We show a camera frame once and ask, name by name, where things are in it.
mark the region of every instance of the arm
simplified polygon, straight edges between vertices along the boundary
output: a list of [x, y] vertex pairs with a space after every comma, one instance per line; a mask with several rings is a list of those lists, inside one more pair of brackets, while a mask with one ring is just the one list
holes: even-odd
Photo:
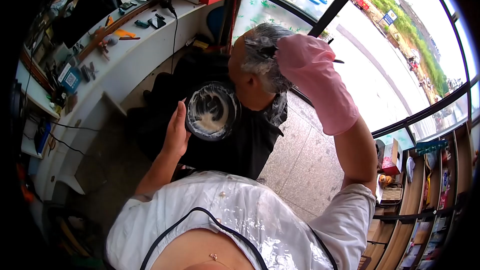
[[179, 101], [168, 123], [163, 148], [138, 184], [135, 195], [151, 194], [170, 183], [175, 167], [187, 151], [188, 139], [191, 135], [185, 129], [186, 115], [187, 108], [183, 101]]
[[374, 139], [360, 116], [355, 124], [333, 137], [336, 155], [345, 176], [342, 189], [351, 184], [362, 184], [375, 195], [377, 186], [377, 152]]
[[338, 161], [345, 172], [342, 188], [360, 183], [375, 194], [376, 150], [340, 75], [333, 68], [330, 46], [312, 36], [279, 39], [275, 53], [281, 73], [312, 101], [326, 135], [334, 136]]

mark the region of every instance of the smartphone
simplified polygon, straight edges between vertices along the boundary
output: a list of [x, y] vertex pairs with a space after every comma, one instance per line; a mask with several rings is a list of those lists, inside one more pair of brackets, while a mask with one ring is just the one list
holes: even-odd
[[122, 5], [120, 5], [120, 8], [122, 9], [130, 9], [131, 7], [133, 7], [134, 5], [131, 4], [130, 2], [126, 2], [126, 3], [123, 3]]
[[153, 17], [151, 19], [148, 19], [148, 23], [153, 26], [156, 30], [158, 30], [160, 27], [166, 25], [165, 21], [159, 19], [158, 17]]

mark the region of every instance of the electrical cord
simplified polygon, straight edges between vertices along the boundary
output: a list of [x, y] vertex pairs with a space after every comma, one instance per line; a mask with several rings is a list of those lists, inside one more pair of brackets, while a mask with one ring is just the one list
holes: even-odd
[[88, 129], [88, 130], [91, 130], [91, 131], [102, 131], [102, 129], [93, 129], [93, 128], [89, 128], [89, 127], [75, 127], [75, 126], [68, 126], [68, 125], [65, 125], [65, 124], [60, 124], [58, 122], [53, 122], [55, 125], [59, 125], [61, 127], [65, 127], [65, 128], [69, 128], [69, 129]]
[[55, 139], [55, 141], [64, 144], [65, 146], [67, 146], [68, 148], [70, 148], [71, 150], [73, 150], [74, 152], [78, 152], [78, 153], [81, 153], [83, 156], [87, 156], [87, 154], [83, 153], [81, 150], [75, 149], [75, 148], [73, 148], [72, 146], [68, 145], [67, 143], [65, 143], [65, 142], [57, 139], [50, 131], [48, 132], [48, 134], [51, 135], [52, 138]]
[[25, 87], [25, 106], [27, 106], [28, 103], [28, 96], [27, 96], [27, 90], [28, 90], [28, 85], [30, 84], [30, 78], [32, 77], [32, 66], [33, 66], [33, 43], [34, 41], [32, 40], [32, 44], [30, 45], [30, 66], [28, 67], [28, 80], [27, 80], [27, 86]]
[[172, 52], [172, 68], [170, 70], [170, 74], [173, 74], [173, 56], [175, 55], [175, 39], [177, 38], [177, 28], [179, 27], [179, 19], [177, 17], [177, 13], [175, 15], [175, 34], [173, 35], [173, 52]]
[[23, 133], [23, 135], [24, 135], [25, 137], [27, 137], [27, 139], [28, 139], [28, 140], [33, 140], [33, 138], [32, 138], [32, 137], [29, 137], [29, 136], [27, 136], [27, 134], [26, 134], [26, 133]]

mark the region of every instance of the white counter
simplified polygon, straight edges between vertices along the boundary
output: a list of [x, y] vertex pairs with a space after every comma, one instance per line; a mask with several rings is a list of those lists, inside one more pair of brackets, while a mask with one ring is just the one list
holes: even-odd
[[[205, 7], [204, 4], [194, 5], [184, 0], [172, 0], [172, 5], [178, 15], [175, 41], [175, 51], [178, 51], [187, 40], [202, 30], [201, 21], [205, 20], [207, 12], [215, 5], [202, 9]], [[155, 17], [155, 13], [165, 17], [164, 27], [155, 30], [153, 27], [142, 28], [134, 24], [137, 20], [147, 22]], [[96, 80], [91, 79], [88, 83], [85, 81], [80, 83], [77, 88], [78, 102], [68, 115], [62, 111], [60, 124], [76, 126], [79, 123], [80, 127], [101, 129], [114, 110], [111, 104], [101, 100], [104, 93], [116, 104], [120, 104], [150, 72], [172, 55], [175, 18], [168, 9], [162, 9], [159, 5], [152, 7], [122, 25], [121, 28], [135, 33], [141, 39], [119, 40], [117, 45], [108, 46], [110, 61], [98, 50], [94, 50], [85, 58], [80, 66], [93, 62], [95, 69], [99, 70], [95, 74]], [[54, 135], [71, 147], [86, 153], [96, 132], [57, 125]], [[57, 142], [54, 150], [41, 161], [34, 179], [40, 198], [44, 201], [51, 200], [58, 181], [84, 194], [75, 178], [82, 158], [82, 154]]]

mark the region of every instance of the elderly man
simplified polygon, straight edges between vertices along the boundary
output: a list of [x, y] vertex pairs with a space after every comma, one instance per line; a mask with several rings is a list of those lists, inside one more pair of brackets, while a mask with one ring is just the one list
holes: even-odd
[[227, 138], [208, 142], [194, 135], [180, 164], [198, 170], [217, 170], [257, 179], [287, 119], [287, 90], [291, 82], [273, 60], [258, 55], [254, 41], [273, 42], [293, 34], [272, 23], [263, 23], [237, 39], [231, 56], [187, 54], [173, 75], [160, 73], [151, 92], [144, 93], [147, 108], [128, 111], [128, 132], [152, 161], [162, 149], [167, 124], [178, 100], [206, 81], [233, 83], [242, 104], [241, 121]]
[[121, 4], [121, 0], [78, 0], [71, 15], [54, 25], [54, 32], [58, 33], [67, 47], [71, 47]]

